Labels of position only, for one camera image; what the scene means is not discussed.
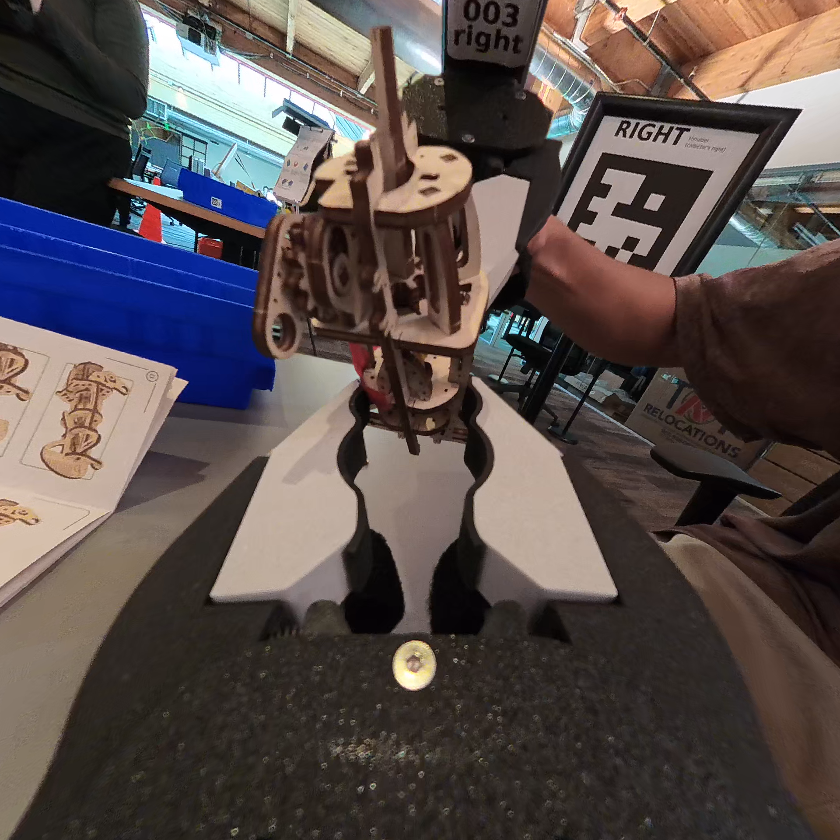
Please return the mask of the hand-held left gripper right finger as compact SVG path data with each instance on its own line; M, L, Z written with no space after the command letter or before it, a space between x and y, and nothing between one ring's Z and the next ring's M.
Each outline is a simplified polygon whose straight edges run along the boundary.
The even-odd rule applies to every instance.
M613 603L618 591L560 451L471 380L467 440L434 446L434 535L489 604Z

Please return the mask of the black easel stand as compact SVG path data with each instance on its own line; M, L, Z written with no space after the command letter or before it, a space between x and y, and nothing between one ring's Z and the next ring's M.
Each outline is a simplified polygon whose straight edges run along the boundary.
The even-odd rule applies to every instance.
M580 350L566 333L548 322L535 348L526 351L524 358L530 374L537 378L529 381L531 384L522 398L519 413L530 425L537 423L558 376Z

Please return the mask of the person's right hand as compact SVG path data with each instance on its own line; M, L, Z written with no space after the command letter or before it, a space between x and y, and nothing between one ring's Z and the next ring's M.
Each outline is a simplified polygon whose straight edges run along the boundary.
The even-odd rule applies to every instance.
M605 355L622 318L612 261L556 216L529 241L528 255L528 302L573 341Z

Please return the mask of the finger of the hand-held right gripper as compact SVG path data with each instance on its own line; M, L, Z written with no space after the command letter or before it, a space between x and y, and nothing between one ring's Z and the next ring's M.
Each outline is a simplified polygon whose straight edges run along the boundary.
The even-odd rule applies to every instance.
M531 259L518 247L518 234L529 192L529 183L510 175L496 175L475 184L471 200L478 224L479 271L486 279L487 300L509 308L528 294Z

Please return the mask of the long wooden table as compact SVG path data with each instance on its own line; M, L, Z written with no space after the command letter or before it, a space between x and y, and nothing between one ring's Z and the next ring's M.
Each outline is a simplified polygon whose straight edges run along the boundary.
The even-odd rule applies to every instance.
M121 197L137 198L153 205L197 235L220 240L225 261L249 269L258 268L259 252L265 235L263 227L189 203L174 188L125 178L112 178L108 185Z

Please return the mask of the blue storage tote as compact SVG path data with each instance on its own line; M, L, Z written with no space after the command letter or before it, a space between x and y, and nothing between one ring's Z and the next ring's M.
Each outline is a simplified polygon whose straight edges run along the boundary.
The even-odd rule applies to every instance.
M187 203L255 227L265 228L278 213L278 206L261 196L243 192L185 167L180 170L176 187Z

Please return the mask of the framed marker sign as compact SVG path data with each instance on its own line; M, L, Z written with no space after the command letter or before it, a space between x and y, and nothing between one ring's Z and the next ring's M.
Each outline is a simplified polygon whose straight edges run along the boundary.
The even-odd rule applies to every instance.
M617 262L693 273L801 113L598 92L554 213Z

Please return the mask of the blue plastic bin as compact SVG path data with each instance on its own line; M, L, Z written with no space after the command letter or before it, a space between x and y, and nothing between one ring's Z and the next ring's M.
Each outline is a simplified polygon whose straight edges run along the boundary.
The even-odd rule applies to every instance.
M177 369L186 403L246 409L276 365L252 338L257 273L1 200L1 314Z

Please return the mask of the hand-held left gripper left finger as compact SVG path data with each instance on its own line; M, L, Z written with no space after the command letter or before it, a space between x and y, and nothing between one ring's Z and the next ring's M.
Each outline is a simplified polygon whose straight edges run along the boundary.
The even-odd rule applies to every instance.
M210 591L216 604L342 603L394 593L394 557L356 478L371 403L357 384L269 454Z

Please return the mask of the wooden mechanical model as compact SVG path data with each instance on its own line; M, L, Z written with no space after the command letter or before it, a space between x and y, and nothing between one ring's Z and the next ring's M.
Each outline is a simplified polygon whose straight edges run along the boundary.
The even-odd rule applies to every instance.
M392 29L373 28L371 46L376 130L316 170L315 212L269 223L253 332L259 351L279 360L298 350L308 325L380 346L394 406L376 412L419 455L419 437L453 437L487 281L472 164L445 145L418 142L398 91Z

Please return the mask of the black office chair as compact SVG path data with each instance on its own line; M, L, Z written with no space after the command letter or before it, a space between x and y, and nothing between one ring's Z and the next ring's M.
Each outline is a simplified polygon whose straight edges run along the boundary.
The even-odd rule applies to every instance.
M540 374L546 364L550 362L552 353L560 349L560 373L577 372L575 368L581 359L582 351L571 342L565 334L546 321L537 338L532 338L531 332L543 320L536 311L522 309L514 311L503 339L510 346L510 353L491 388L498 394L515 393L521 402L528 395L534 376ZM521 362L521 372L528 375L523 384L507 384L504 382L505 373L514 356Z

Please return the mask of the cardboard moving box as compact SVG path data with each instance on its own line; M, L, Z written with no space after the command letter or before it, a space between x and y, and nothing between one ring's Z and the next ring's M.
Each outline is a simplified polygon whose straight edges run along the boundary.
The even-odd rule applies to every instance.
M749 469L770 446L726 429L699 398L683 370L660 368L638 398L626 426L652 445L680 444Z

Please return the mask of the person's leg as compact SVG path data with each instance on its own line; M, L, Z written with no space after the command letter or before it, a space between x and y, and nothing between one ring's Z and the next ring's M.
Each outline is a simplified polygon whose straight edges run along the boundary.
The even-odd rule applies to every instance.
M815 835L838 839L838 666L722 553L684 533L654 539L728 642L785 787Z

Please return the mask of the white instruction booklet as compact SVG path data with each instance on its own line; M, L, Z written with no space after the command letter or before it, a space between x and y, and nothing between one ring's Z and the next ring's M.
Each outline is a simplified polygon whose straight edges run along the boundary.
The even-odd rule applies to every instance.
M1 604L116 510L186 388L175 368L1 319Z

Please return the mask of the person's right forearm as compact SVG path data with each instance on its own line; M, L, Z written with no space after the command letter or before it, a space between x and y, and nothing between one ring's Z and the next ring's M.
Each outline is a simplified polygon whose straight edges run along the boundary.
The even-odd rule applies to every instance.
M744 438L838 458L838 240L671 283L665 337L633 362L682 368L716 418Z

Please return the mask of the silver ventilation duct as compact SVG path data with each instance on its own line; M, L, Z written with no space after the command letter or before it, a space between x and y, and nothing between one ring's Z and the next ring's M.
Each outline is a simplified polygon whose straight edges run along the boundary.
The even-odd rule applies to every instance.
M529 73L577 108L582 108L596 93L597 81L592 71L554 43L539 41L535 45Z

